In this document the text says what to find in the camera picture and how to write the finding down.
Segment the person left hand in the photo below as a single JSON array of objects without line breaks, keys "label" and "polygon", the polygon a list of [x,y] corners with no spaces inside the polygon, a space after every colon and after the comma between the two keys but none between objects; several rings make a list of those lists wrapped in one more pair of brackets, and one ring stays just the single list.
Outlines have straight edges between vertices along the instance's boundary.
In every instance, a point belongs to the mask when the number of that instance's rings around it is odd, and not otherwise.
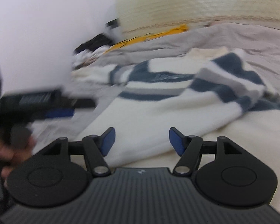
[{"label": "person left hand", "polygon": [[9,174],[21,163],[28,160],[33,155],[36,141],[30,134],[23,149],[16,149],[6,145],[0,139],[0,160],[9,162],[10,166],[4,166],[1,171],[1,177],[4,180],[4,187],[7,188],[6,179]]}]

